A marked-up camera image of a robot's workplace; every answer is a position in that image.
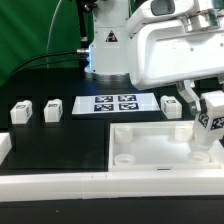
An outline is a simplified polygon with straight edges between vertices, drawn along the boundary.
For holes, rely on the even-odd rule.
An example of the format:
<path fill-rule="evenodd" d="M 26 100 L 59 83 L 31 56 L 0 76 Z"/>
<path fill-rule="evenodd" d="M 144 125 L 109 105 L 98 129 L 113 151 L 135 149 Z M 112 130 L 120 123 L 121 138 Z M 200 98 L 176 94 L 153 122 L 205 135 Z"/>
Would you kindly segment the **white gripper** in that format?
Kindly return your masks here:
<path fill-rule="evenodd" d="M 126 29 L 130 79 L 136 88 L 177 82 L 195 116 L 201 106 L 192 80 L 218 75 L 224 85 L 224 0 L 145 0 Z"/>

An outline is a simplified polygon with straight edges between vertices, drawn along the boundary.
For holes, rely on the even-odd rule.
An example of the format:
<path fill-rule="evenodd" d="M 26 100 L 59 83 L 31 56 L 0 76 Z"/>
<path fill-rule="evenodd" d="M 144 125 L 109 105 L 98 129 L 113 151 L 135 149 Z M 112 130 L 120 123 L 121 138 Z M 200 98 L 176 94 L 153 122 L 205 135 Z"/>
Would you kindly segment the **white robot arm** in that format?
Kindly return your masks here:
<path fill-rule="evenodd" d="M 224 0 L 97 0 L 86 74 L 135 88 L 176 85 L 198 114 L 195 80 L 224 76 Z"/>

